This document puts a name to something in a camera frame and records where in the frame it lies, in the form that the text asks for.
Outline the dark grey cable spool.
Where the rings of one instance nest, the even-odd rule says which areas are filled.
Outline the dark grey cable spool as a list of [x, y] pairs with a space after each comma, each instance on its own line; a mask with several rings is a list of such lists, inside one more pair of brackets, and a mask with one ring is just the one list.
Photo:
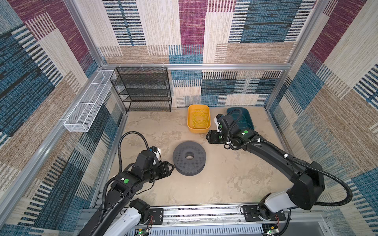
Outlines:
[[179, 144], [173, 152], [176, 170], [184, 176], [199, 174], [206, 164], [206, 151], [202, 145], [193, 141]]

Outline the yellow plastic tray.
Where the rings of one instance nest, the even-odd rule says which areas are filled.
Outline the yellow plastic tray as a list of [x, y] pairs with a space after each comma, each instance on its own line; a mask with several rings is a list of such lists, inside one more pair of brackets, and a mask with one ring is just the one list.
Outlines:
[[211, 127], [210, 108], [207, 105], [193, 104], [188, 107], [187, 126], [191, 133], [208, 133]]

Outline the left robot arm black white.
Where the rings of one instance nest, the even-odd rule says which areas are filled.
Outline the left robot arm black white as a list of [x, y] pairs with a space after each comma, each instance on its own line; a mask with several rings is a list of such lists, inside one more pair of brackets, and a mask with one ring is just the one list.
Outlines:
[[159, 159], [156, 147], [146, 146], [135, 163], [120, 169], [118, 175], [107, 181], [102, 202], [91, 219], [78, 233], [80, 236], [125, 236], [137, 225], [153, 223], [150, 205], [134, 196], [142, 193], [145, 183], [169, 177], [174, 165]]

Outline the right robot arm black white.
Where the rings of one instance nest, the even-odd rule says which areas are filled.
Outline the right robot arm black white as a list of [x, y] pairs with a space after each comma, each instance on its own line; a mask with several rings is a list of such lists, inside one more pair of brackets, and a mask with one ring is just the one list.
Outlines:
[[[250, 152], [279, 170], [293, 184], [289, 189], [267, 194], [258, 204], [257, 211], [262, 220], [270, 220], [284, 209], [300, 208], [310, 210], [313, 206], [339, 207], [352, 201], [351, 188], [340, 178], [323, 170], [313, 161], [308, 163], [280, 149], [263, 138], [258, 132], [238, 126], [242, 110], [235, 109], [227, 115], [218, 114], [215, 118], [216, 130], [206, 136], [210, 144], [222, 144], [225, 149]], [[325, 190], [324, 178], [330, 178], [341, 185], [346, 197], [337, 202], [320, 202], [318, 198]]]

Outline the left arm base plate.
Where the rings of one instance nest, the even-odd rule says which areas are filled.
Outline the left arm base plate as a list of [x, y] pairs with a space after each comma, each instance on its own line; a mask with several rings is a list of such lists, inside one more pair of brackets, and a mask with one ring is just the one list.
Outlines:
[[163, 217], [163, 208], [150, 208], [141, 215], [140, 224], [145, 226], [162, 225]]

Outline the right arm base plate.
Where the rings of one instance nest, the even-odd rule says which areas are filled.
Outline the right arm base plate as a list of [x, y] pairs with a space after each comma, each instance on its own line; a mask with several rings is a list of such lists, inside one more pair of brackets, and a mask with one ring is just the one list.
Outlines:
[[263, 213], [258, 210], [258, 205], [242, 205], [240, 212], [245, 217], [246, 222], [259, 222], [259, 221], [286, 221], [286, 215], [281, 210], [277, 213], [268, 213], [263, 216]]

